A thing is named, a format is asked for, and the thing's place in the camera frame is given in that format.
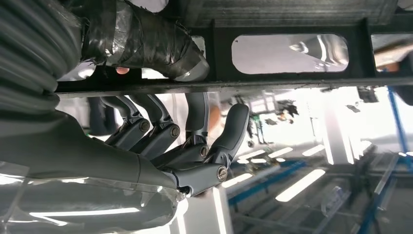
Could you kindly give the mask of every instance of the metal beam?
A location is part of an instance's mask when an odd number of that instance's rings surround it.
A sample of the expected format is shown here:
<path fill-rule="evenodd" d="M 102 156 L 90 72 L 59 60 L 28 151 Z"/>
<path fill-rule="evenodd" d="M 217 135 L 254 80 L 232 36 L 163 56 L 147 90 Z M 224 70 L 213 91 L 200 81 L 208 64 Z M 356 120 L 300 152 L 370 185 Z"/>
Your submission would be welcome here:
<path fill-rule="evenodd" d="M 375 69 L 371 34 L 413 33 L 412 13 L 396 14 L 388 25 L 369 25 L 362 20 L 347 26 L 289 26 L 289 27 L 215 27 L 192 28 L 191 34 L 202 36 L 206 59 L 210 65 L 208 77 L 201 82 L 179 83 L 168 79 L 124 81 L 116 72 L 103 72 L 83 81 L 59 82 L 56 93 L 64 98 L 115 96 L 133 93 L 184 93 L 207 91 L 239 91 L 265 86 L 266 89 L 404 85 L 413 84 L 413 72 L 380 74 Z M 231 46 L 240 35 L 271 34 L 337 34 L 347 42 L 349 64 L 346 70 L 334 73 L 244 74 L 232 63 Z"/>

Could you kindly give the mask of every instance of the plastic wrap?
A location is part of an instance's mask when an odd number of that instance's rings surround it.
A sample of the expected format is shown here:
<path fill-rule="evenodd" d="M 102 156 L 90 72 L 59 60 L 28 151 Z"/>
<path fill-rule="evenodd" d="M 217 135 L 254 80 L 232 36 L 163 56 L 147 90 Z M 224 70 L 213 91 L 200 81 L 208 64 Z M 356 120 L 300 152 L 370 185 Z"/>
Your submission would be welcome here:
<path fill-rule="evenodd" d="M 0 162 L 0 233 L 101 234 L 162 226 L 185 196 L 162 186 L 91 177 L 28 178 Z"/>
<path fill-rule="evenodd" d="M 178 24 L 123 0 L 70 0 L 66 7 L 84 19 L 83 60 L 151 68 L 178 81 L 208 74 L 201 51 Z"/>

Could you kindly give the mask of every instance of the machinery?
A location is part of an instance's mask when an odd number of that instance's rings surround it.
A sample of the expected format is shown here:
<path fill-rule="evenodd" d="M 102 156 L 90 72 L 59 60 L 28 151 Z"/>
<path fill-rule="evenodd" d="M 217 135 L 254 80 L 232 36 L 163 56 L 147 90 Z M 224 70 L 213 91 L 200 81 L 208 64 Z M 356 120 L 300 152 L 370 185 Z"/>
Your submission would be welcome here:
<path fill-rule="evenodd" d="M 154 14 L 123 0 L 2 1 L 1 231 L 110 233 L 171 222 L 179 201 L 225 181 L 248 125 L 248 107 L 234 105 L 208 149 L 206 91 L 412 83 L 411 70 L 378 73 L 372 53 L 371 34 L 413 31 L 413 15 L 395 0 L 328 7 L 311 1 L 305 13 L 300 1 L 285 2 L 171 0 Z M 248 10 L 253 6 L 259 13 Z M 347 69 L 248 75 L 233 65 L 239 35 L 285 33 L 341 35 Z M 189 34 L 204 38 L 206 59 Z M 93 75 L 56 81 L 80 61 L 98 65 Z M 116 67 L 131 70 L 120 75 Z M 142 79 L 141 68 L 167 79 Z M 166 153 L 182 130 L 153 94 L 162 92 L 186 92 L 189 107 L 187 140 Z M 55 110 L 58 95 L 102 97 L 124 124 L 106 142 L 90 139 L 73 117 Z"/>

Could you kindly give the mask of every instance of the ceiling light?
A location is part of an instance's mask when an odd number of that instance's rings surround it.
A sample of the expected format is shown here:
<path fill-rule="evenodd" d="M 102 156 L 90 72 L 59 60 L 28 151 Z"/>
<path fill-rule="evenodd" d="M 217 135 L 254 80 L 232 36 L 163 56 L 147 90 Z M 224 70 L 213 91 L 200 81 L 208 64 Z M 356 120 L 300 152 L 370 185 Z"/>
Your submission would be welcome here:
<path fill-rule="evenodd" d="M 218 227 L 219 227 L 219 230 L 220 230 L 220 234 L 226 234 L 225 221 L 224 221 L 224 212 L 222 210 L 220 191 L 217 188 L 213 188 L 212 193 L 214 195 L 215 210 L 217 212 Z"/>
<path fill-rule="evenodd" d="M 139 210 L 135 207 L 100 211 L 63 211 L 63 212 L 30 212 L 31 216 L 62 217 L 62 216 L 85 216 L 85 215 L 114 215 L 124 213 L 135 213 Z"/>
<path fill-rule="evenodd" d="M 311 156 L 311 155 L 313 155 L 313 154 L 315 154 L 315 153 L 317 153 L 317 152 L 319 152 L 319 151 L 321 151 L 321 150 L 323 150 L 323 149 L 324 149 L 324 146 L 323 146 L 323 145 L 318 145 L 318 146 L 316 146 L 316 147 L 313 147 L 313 148 L 305 151 L 304 153 L 302 153 L 302 155 L 304 155 L 304 156 Z"/>
<path fill-rule="evenodd" d="M 237 160 L 237 162 L 240 163 L 240 164 L 247 164 L 247 163 L 249 163 L 249 161 L 246 160 L 246 159 L 240 159 L 240 160 Z"/>
<path fill-rule="evenodd" d="M 255 156 L 258 156 L 258 155 L 261 155 L 261 154 L 264 154 L 264 153 L 265 153 L 264 150 L 258 150 L 258 151 L 249 153 L 247 155 L 239 156 L 238 159 L 248 159 L 250 157 L 255 157 Z"/>
<path fill-rule="evenodd" d="M 278 195 L 275 199 L 281 202 L 288 202 L 293 197 L 295 197 L 297 194 L 302 192 L 305 188 L 307 188 L 310 184 L 314 183 L 323 174 L 325 174 L 325 170 L 322 170 L 322 169 L 313 170 L 308 175 L 300 179 L 297 183 L 293 184 L 291 187 L 289 187 L 284 192 L 282 192 L 280 195 Z"/>
<path fill-rule="evenodd" d="M 91 77 L 92 74 L 94 72 L 94 69 L 85 69 L 85 70 L 81 70 L 80 72 L 77 73 L 77 75 L 79 75 L 80 78 L 86 79 L 88 77 Z"/>
<path fill-rule="evenodd" d="M 23 182 L 23 179 L 13 178 L 12 175 L 0 174 L 0 185 L 21 183 L 21 182 Z"/>
<path fill-rule="evenodd" d="M 82 178 L 72 178 L 72 179 L 61 179 L 60 181 L 63 183 L 78 183 L 84 184 L 86 183 L 85 180 L 89 179 L 89 177 L 82 177 Z"/>
<path fill-rule="evenodd" d="M 281 155 L 286 154 L 286 153 L 291 152 L 291 151 L 293 151 L 293 148 L 287 147 L 287 148 L 284 148 L 284 149 L 282 149 L 282 150 L 275 151 L 275 152 L 271 153 L 271 154 L 268 155 L 268 156 L 269 156 L 270 158 L 274 158 L 274 157 L 281 156 Z"/>
<path fill-rule="evenodd" d="M 222 183 L 222 187 L 228 188 L 228 187 L 230 187 L 230 186 L 232 186 L 232 185 L 234 185 L 234 184 L 236 184 L 236 183 L 239 183 L 239 182 L 241 182 L 241 181 L 244 181 L 244 180 L 246 180 L 246 179 L 248 179 L 248 178 L 250 178 L 250 177 L 252 177 L 252 174 L 251 174 L 251 173 L 245 173 L 245 174 L 239 175 L 239 176 L 237 176 L 237 177 L 235 177 L 235 178 L 232 178 L 232 179 L 227 180 L 227 181 L 225 181 L 224 183 Z"/>
<path fill-rule="evenodd" d="M 252 163 L 266 163 L 267 160 L 263 159 L 263 158 L 253 158 L 251 159 Z"/>

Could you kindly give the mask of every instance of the fluorescent light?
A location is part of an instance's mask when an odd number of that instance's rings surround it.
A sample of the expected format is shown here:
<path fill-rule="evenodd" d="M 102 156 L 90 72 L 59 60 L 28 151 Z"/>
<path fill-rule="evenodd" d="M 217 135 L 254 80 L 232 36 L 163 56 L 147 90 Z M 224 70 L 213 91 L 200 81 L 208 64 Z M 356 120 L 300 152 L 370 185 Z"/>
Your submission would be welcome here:
<path fill-rule="evenodd" d="M 286 154 L 286 153 L 291 152 L 291 151 L 293 151 L 293 148 L 287 147 L 287 148 L 284 148 L 284 149 L 282 149 L 282 150 L 275 151 L 275 152 L 271 153 L 271 154 L 268 155 L 268 156 L 269 156 L 270 158 L 274 158 L 274 157 L 281 156 L 281 155 Z"/>
<path fill-rule="evenodd" d="M 321 151 L 321 150 L 323 150 L 323 149 L 324 149 L 324 146 L 323 146 L 323 145 L 318 145 L 318 146 L 316 146 L 316 147 L 313 147 L 313 148 L 305 151 L 304 153 L 302 153 L 302 155 L 304 155 L 304 156 L 311 156 L 311 155 L 313 155 L 313 154 L 315 154 L 315 153 L 317 153 L 317 152 L 319 152 L 319 151 Z"/>
<path fill-rule="evenodd" d="M 221 195 L 217 188 L 212 189 L 214 194 L 215 210 L 217 212 L 218 226 L 220 229 L 220 234 L 226 234 L 224 213 L 222 211 Z"/>
<path fill-rule="evenodd" d="M 183 215 L 178 216 L 176 218 L 176 221 L 178 222 L 179 234 L 187 234 L 187 229 L 185 227 L 184 216 Z"/>
<path fill-rule="evenodd" d="M 252 163 L 266 163 L 267 160 L 263 159 L 263 158 L 253 158 L 251 159 Z"/>
<path fill-rule="evenodd" d="M 93 72 L 94 72 L 94 69 L 88 68 L 88 69 L 85 69 L 85 70 L 81 70 L 81 71 L 78 73 L 78 75 L 79 75 L 79 77 L 85 79 L 85 78 L 87 78 L 87 77 L 92 76 Z"/>
<path fill-rule="evenodd" d="M 298 182 L 296 182 L 291 187 L 282 192 L 280 195 L 278 195 L 275 199 L 281 202 L 288 202 L 297 194 L 302 192 L 305 188 L 307 188 L 310 184 L 314 183 L 314 181 L 319 179 L 323 174 L 325 174 L 325 170 L 313 170 L 308 175 L 304 176 Z"/>
<path fill-rule="evenodd" d="M 237 162 L 240 163 L 240 164 L 247 164 L 247 163 L 249 163 L 249 161 L 246 160 L 246 159 L 240 159 L 240 160 L 237 160 Z"/>
<path fill-rule="evenodd" d="M 258 156 L 258 155 L 264 154 L 264 153 L 265 153 L 264 150 L 258 150 L 258 151 L 249 153 L 249 154 L 247 154 L 247 155 L 239 156 L 238 159 L 248 159 L 248 158 L 250 158 L 250 157 L 255 157 L 255 156 Z"/>
<path fill-rule="evenodd" d="M 30 212 L 31 216 L 62 217 L 62 216 L 85 216 L 85 215 L 114 215 L 124 213 L 135 213 L 139 210 L 135 207 L 100 211 L 63 211 L 63 212 Z"/>
<path fill-rule="evenodd" d="M 237 177 L 235 177 L 235 178 L 232 178 L 232 179 L 227 180 L 227 181 L 225 181 L 224 183 L 222 183 L 222 187 L 228 188 L 228 187 L 230 187 L 230 186 L 232 186 L 232 185 L 234 185 L 234 184 L 236 184 L 236 183 L 239 183 L 239 182 L 241 182 L 241 181 L 244 181 L 244 180 L 246 180 L 246 179 L 248 179 L 248 178 L 250 178 L 250 177 L 252 177 L 252 174 L 250 174 L 250 173 L 245 173 L 245 174 L 239 175 L 239 176 L 237 176 Z"/>

